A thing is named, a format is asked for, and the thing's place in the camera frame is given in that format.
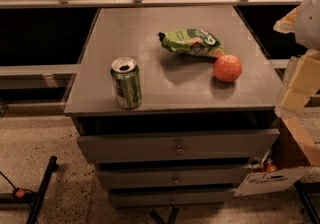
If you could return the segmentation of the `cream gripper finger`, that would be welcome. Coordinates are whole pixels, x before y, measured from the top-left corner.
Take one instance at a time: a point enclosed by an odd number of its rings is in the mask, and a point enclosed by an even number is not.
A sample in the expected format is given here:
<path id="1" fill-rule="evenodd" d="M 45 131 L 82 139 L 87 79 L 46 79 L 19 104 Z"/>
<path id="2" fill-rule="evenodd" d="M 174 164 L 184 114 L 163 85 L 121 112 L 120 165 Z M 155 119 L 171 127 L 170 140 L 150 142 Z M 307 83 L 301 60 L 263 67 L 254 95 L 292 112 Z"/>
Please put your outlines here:
<path id="1" fill-rule="evenodd" d="M 320 90 L 320 51 L 309 49 L 300 58 L 292 57 L 286 67 L 275 114 L 292 117 Z"/>

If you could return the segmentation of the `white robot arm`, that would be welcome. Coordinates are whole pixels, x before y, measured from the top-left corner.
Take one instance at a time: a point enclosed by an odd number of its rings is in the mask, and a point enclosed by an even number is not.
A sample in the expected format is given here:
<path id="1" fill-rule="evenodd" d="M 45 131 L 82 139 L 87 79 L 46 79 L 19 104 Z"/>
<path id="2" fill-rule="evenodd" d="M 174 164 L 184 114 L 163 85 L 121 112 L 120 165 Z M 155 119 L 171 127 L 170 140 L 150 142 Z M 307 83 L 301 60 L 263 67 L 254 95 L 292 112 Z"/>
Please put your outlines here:
<path id="1" fill-rule="evenodd" d="M 320 0 L 303 0 L 278 20 L 273 30 L 293 33 L 295 42 L 307 49 L 302 57 L 292 57 L 288 62 L 275 107 L 278 117 L 289 118 L 299 113 L 320 90 Z"/>

